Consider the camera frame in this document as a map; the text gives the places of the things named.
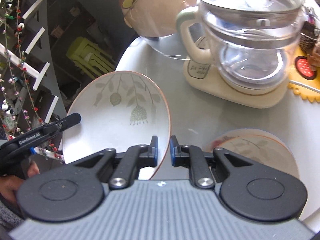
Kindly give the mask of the person's left hand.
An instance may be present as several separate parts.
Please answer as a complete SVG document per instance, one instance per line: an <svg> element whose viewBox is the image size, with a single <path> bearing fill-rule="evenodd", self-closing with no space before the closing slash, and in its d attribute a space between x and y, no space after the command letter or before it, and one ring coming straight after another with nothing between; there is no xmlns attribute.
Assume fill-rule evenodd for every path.
<svg viewBox="0 0 320 240"><path fill-rule="evenodd" d="M33 177L40 173L38 165L31 160L27 170L27 178ZM14 175L1 177L1 195L11 205L17 207L16 192L23 184L24 180Z"/></svg>

